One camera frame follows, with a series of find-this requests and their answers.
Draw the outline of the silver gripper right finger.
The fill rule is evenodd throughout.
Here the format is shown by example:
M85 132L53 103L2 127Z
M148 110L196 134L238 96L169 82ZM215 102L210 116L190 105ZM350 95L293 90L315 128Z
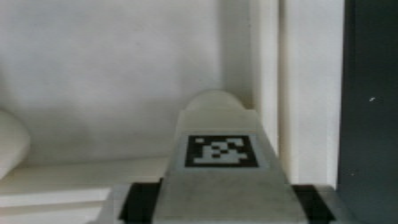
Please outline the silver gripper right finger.
M363 224L329 185L293 185L308 224Z

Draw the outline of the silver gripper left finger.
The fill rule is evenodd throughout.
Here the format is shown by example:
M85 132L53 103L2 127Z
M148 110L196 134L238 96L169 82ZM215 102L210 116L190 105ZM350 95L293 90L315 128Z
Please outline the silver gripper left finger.
M162 181L117 184L89 224L153 224Z

